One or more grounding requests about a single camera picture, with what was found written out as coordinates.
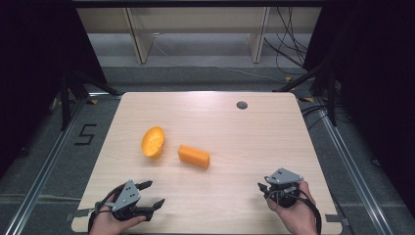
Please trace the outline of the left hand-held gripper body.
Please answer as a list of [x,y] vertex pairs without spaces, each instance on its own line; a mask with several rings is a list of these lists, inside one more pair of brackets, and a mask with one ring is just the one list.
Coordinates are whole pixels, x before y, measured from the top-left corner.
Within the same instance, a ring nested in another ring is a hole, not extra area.
[[114,201],[106,203],[117,220],[125,221],[136,216],[145,216],[147,221],[151,220],[154,212],[152,208],[138,208],[136,206],[141,195],[135,184],[134,181],[128,180],[111,194],[114,195]]

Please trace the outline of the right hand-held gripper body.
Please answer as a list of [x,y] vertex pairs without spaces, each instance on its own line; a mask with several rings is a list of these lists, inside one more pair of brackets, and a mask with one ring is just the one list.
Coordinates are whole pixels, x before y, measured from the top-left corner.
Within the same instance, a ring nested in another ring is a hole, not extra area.
[[292,171],[280,167],[274,173],[264,177],[268,183],[269,196],[278,206],[289,208],[293,206],[300,195],[302,177]]

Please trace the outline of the orange perforated plastic bowl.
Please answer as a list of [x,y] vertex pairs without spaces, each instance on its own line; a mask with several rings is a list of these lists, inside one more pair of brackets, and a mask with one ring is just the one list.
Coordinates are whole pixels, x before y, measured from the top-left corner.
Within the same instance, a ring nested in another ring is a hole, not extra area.
[[164,143],[164,131],[160,126],[153,126],[144,134],[141,142],[141,151],[144,156],[158,159]]

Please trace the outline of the orange rectangular block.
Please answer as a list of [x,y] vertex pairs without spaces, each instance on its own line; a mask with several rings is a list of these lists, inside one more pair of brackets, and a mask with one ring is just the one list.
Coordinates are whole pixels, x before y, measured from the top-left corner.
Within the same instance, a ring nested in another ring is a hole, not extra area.
[[179,147],[178,156],[182,162],[202,168],[208,168],[210,164],[210,155],[208,152],[186,145]]

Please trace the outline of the person's left hand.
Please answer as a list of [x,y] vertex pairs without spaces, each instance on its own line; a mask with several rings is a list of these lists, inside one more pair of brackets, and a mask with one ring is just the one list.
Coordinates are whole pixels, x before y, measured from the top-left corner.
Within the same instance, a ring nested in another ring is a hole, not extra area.
[[89,235],[121,235],[125,230],[145,220],[145,216],[136,216],[129,220],[120,221],[114,218],[110,207],[102,206],[93,220]]

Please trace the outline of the person's right hand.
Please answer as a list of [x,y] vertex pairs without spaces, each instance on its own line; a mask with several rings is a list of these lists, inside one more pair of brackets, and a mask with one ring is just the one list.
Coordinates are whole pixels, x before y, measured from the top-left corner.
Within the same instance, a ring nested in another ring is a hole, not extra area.
[[268,207],[276,212],[292,235],[318,235],[316,217],[304,202],[296,201],[289,208],[281,208],[273,200],[267,200]]

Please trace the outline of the black tripod stand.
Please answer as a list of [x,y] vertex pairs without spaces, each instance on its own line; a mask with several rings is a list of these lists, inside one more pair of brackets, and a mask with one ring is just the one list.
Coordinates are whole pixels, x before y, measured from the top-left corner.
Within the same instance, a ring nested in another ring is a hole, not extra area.
[[293,88],[303,84],[311,78],[315,78],[311,85],[310,91],[313,95],[321,95],[324,91],[327,92],[327,114],[329,121],[336,126],[336,114],[335,114],[335,103],[336,103],[336,73],[331,62],[322,62],[314,69],[308,71],[306,74],[300,76],[293,82],[289,82],[282,88],[276,89],[276,92],[288,92]]
[[62,130],[65,130],[71,120],[71,111],[69,106],[69,94],[72,94],[76,100],[85,100],[89,97],[84,84],[89,83],[93,86],[113,95],[119,96],[121,92],[111,88],[107,83],[98,81],[79,70],[67,70],[61,77],[60,95],[62,102],[63,124]]

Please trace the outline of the black curtain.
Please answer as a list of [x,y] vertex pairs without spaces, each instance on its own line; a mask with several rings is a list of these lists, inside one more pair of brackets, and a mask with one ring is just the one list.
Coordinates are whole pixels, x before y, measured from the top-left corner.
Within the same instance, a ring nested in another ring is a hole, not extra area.
[[313,69],[353,17],[335,56],[353,122],[415,215],[415,0],[343,0],[322,8],[305,62]]
[[73,0],[0,0],[0,178],[69,71],[107,82]]

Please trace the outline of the grey table corner bracket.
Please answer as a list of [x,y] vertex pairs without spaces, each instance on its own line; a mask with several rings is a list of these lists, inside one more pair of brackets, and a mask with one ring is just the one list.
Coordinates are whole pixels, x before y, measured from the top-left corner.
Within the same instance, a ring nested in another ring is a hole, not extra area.
[[327,222],[339,222],[341,225],[349,226],[349,221],[345,217],[341,217],[337,214],[326,214],[325,215]]
[[76,217],[88,216],[93,209],[76,210],[66,214],[65,222],[72,222]]

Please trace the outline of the metal floor rail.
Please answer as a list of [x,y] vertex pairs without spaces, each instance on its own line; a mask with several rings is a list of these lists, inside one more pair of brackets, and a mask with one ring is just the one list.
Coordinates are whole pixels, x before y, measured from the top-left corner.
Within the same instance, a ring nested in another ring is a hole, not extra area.
[[340,155],[340,158],[342,159],[354,188],[356,189],[364,208],[374,224],[378,235],[394,235],[393,229],[390,226],[384,211],[364,180],[363,175],[352,157],[352,154],[346,146],[345,140],[343,139],[338,128],[330,121],[329,111],[324,108],[320,111],[320,116],[323,119],[324,126],[328,131],[329,136]]
[[37,203],[38,197],[42,192],[49,176],[55,167],[64,146],[68,142],[69,135],[74,126],[75,120],[77,119],[82,108],[85,106],[86,100],[80,99],[75,102],[72,110],[69,113],[69,123],[60,132],[57,140],[55,141],[52,150],[49,152],[45,163],[40,168],[36,175],[31,187],[23,197],[23,201],[20,204],[17,212],[13,216],[10,224],[5,232],[6,235],[21,235],[23,229]]

